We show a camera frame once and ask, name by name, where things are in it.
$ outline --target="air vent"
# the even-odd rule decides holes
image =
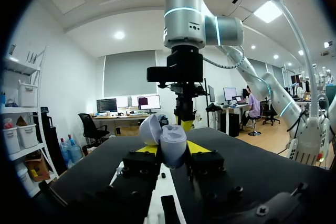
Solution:
[[[329,49],[329,50],[325,50],[321,53],[321,56],[325,57],[325,56],[331,56],[331,57],[335,57],[335,51]]]

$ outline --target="window blind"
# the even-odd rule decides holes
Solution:
[[[147,82],[147,68],[155,63],[155,50],[106,56],[104,97],[156,93],[156,82]]]
[[[283,82],[282,69],[276,66],[273,66],[273,73],[274,73],[274,77],[278,80],[280,85],[284,87],[285,84]]]

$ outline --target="keyboard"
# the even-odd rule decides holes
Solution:
[[[134,113],[130,114],[129,116],[142,116],[142,115],[148,115],[147,113]]]

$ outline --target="ceiling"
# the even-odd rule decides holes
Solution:
[[[142,10],[112,15],[86,23],[67,34],[94,57],[129,51],[165,50],[163,14],[163,10]],[[114,34],[118,31],[124,32],[124,39],[114,39]],[[279,67],[288,62],[293,67],[300,66],[285,48],[250,28],[244,28],[243,47],[250,59]],[[273,58],[275,54],[279,55],[279,59]]]
[[[85,0],[85,3],[63,14],[52,0],[38,0],[58,21],[65,32],[87,52],[95,57],[116,54],[124,51],[163,49],[163,8],[164,0]],[[266,24],[253,12],[267,0],[204,0],[209,10],[215,15],[235,16],[243,24],[255,29],[257,33],[245,29],[245,50],[249,58],[262,61],[274,61],[276,51],[279,59],[268,62],[277,66],[291,62],[299,56],[300,47],[285,17]],[[328,22],[316,0],[283,0],[297,21],[309,50],[315,61],[320,59],[325,41],[335,41]],[[123,29],[124,40],[111,38],[115,30]],[[257,46],[249,50],[250,44]]]

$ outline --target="cardboard box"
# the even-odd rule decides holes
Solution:
[[[26,156],[26,166],[33,181],[38,182],[50,179],[49,169],[41,151],[36,151]]]

